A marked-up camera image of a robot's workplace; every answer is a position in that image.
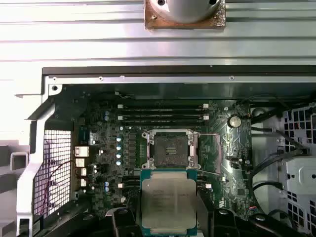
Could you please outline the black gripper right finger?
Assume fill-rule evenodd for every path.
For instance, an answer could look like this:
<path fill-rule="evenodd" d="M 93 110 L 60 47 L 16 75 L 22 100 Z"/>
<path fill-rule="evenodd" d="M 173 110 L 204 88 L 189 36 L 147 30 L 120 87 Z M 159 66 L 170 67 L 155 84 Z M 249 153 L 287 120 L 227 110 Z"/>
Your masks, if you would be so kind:
<path fill-rule="evenodd" d="M 208 190 L 197 191 L 197 221 L 205 237 L 307 237 L 292 227 L 273 218 L 281 212 L 257 213 L 243 220 L 231 210 L 216 208 Z"/>

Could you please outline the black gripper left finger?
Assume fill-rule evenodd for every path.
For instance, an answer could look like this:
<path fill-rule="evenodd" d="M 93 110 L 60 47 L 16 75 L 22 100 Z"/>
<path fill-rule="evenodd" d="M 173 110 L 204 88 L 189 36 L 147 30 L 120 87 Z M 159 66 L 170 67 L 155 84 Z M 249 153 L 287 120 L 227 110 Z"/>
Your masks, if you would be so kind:
<path fill-rule="evenodd" d="M 48 237 L 141 237 L 140 226 L 128 208 L 110 209 L 103 218 L 80 213 L 46 234 Z"/>

